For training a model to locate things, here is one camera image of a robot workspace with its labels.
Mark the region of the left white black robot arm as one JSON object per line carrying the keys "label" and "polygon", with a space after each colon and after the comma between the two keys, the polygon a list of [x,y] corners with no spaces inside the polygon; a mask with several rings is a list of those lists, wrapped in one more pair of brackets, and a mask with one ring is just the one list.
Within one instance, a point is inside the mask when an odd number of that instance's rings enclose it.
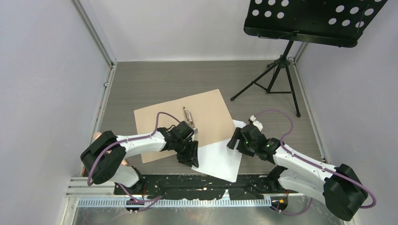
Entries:
{"label": "left white black robot arm", "polygon": [[143,180],[137,169],[122,161],[143,153],[173,150],[179,163],[198,167],[199,143],[193,136],[194,130],[185,121],[177,126],[157,128],[147,135],[120,136],[112,131],[103,132],[80,156],[89,173],[88,184],[111,181],[139,194],[144,188]]}

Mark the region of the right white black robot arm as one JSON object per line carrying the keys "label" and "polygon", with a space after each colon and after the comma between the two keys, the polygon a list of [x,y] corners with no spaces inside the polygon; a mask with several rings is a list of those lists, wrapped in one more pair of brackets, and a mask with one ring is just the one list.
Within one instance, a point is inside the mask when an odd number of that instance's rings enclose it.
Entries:
{"label": "right white black robot arm", "polygon": [[344,221],[350,221],[359,209],[365,208],[363,203],[370,191],[348,165],[317,161],[281,140],[266,138],[254,124],[236,128],[227,147],[275,165],[265,180],[265,189],[269,191],[305,194],[325,204]]}

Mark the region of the white paper sheets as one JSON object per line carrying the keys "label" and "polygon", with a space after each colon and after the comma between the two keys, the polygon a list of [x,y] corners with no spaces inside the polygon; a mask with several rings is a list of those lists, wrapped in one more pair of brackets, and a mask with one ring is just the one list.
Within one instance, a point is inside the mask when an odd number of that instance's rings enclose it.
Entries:
{"label": "white paper sheets", "polygon": [[198,148],[199,167],[191,169],[228,182],[236,182],[242,154],[227,147],[230,139]]}

